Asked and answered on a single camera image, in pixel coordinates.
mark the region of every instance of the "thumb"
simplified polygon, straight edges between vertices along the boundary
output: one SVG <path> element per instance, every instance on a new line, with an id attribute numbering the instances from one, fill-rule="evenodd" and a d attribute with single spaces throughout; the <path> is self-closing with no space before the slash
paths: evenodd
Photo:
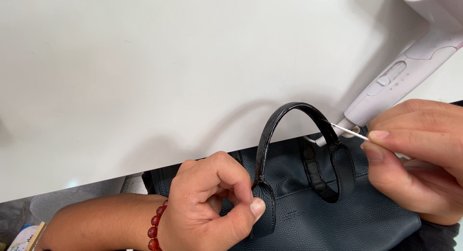
<path id="1" fill-rule="evenodd" d="M 365 141 L 361 148 L 367 154 L 370 183 L 399 206 L 420 212 L 422 203 L 436 197 L 418 178 L 408 173 L 395 153 L 369 141 Z"/>
<path id="2" fill-rule="evenodd" d="M 207 223 L 208 250 L 228 250 L 251 232 L 265 211 L 265 203 L 254 197 L 252 203 L 244 201 L 236 205 L 227 215 Z"/>

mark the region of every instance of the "white table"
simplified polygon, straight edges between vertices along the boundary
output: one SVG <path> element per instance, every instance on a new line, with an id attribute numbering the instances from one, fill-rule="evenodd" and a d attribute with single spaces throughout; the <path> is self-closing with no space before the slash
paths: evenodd
<path id="1" fill-rule="evenodd" d="M 427 23 L 402 0 L 0 0 L 0 202 L 341 119 Z M 463 98 L 459 51 L 408 98 Z M 292 112 L 274 141 L 316 132 Z"/>

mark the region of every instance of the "white hair dryer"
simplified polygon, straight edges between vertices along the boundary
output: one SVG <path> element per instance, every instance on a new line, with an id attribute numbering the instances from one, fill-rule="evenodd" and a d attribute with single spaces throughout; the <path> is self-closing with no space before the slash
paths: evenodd
<path id="1" fill-rule="evenodd" d="M 398 56 L 344 112 L 338 124 L 362 127 L 389 109 L 463 47 L 463 0 L 404 0 L 430 22 L 429 32 Z M 337 135 L 343 130 L 334 128 Z M 326 144 L 323 137 L 316 140 Z"/>

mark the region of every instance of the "bag handle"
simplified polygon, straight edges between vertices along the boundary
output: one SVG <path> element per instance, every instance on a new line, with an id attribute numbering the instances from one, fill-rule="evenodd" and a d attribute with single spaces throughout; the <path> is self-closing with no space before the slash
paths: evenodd
<path id="1" fill-rule="evenodd" d="M 354 162 L 350 157 L 349 149 L 339 141 L 327 118 L 317 108 L 309 104 L 298 102 L 285 104 L 278 108 L 269 118 L 259 141 L 256 155 L 256 175 L 254 177 L 252 192 L 254 196 L 263 199 L 266 209 L 262 217 L 254 224 L 250 238 L 267 236 L 275 230 L 275 195 L 272 187 L 265 181 L 265 162 L 269 151 L 270 139 L 276 126 L 283 116 L 293 109 L 298 109 L 307 114 L 315 122 L 318 129 L 320 129 L 327 141 L 331 164 L 336 175 L 337 192 L 333 191 L 321 178 L 320 168 L 316 163 L 312 146 L 309 145 L 309 142 L 305 143 L 301 157 L 312 189 L 323 200 L 329 203 L 335 203 L 348 198 L 354 190 Z"/>

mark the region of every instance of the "red beaded bracelet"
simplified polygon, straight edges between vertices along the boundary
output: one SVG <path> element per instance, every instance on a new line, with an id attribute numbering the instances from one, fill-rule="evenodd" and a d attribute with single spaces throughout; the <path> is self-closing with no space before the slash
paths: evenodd
<path id="1" fill-rule="evenodd" d="M 157 208 L 156 216 L 151 219 L 151 224 L 153 225 L 148 229 L 148 237 L 152 238 L 148 243 L 148 249 L 153 251 L 162 251 L 159 247 L 159 241 L 155 238 L 157 236 L 157 225 L 159 225 L 159 219 L 161 219 L 161 215 L 164 213 L 164 210 L 167 207 L 167 202 L 169 200 L 165 200 L 163 205 Z"/>

